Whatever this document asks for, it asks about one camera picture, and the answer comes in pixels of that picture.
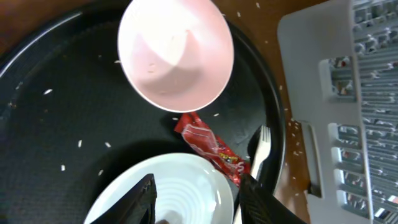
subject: white plate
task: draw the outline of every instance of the white plate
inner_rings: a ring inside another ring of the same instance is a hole
[[[233,196],[224,175],[202,157],[173,153],[147,159],[122,173],[96,199],[84,224],[111,208],[146,174],[155,175],[157,222],[232,223]]]

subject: black tray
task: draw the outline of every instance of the black tray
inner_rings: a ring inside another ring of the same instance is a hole
[[[193,153],[173,132],[172,118],[180,115],[143,100],[114,63],[127,4],[96,2],[68,13],[0,59],[0,217],[9,223],[81,223],[101,191],[129,167],[159,154]],[[253,158],[258,127],[271,127],[260,183],[273,192],[285,151],[282,105],[259,52],[229,26],[231,80],[198,113],[244,159]]]

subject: wooden surface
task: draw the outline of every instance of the wooden surface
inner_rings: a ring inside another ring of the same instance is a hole
[[[91,0],[0,0],[0,54],[44,22]],[[290,103],[277,40],[277,26],[286,14],[325,0],[214,0],[228,20],[256,45],[271,68],[283,99],[287,126],[285,165],[275,196],[309,223],[304,191],[309,186],[301,127],[291,121]]]

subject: white plastic fork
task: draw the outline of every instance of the white plastic fork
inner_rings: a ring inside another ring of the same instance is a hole
[[[256,155],[254,156],[253,165],[251,167],[250,175],[257,179],[260,165],[268,158],[271,151],[271,131],[267,126],[262,125],[260,131],[260,140],[257,146]],[[241,206],[236,210],[233,224],[242,224]]]

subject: snack wrapper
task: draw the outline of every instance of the snack wrapper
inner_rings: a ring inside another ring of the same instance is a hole
[[[220,172],[239,187],[244,173],[250,173],[250,163],[237,156],[219,136],[195,113],[185,113],[174,131],[199,155],[209,160]]]

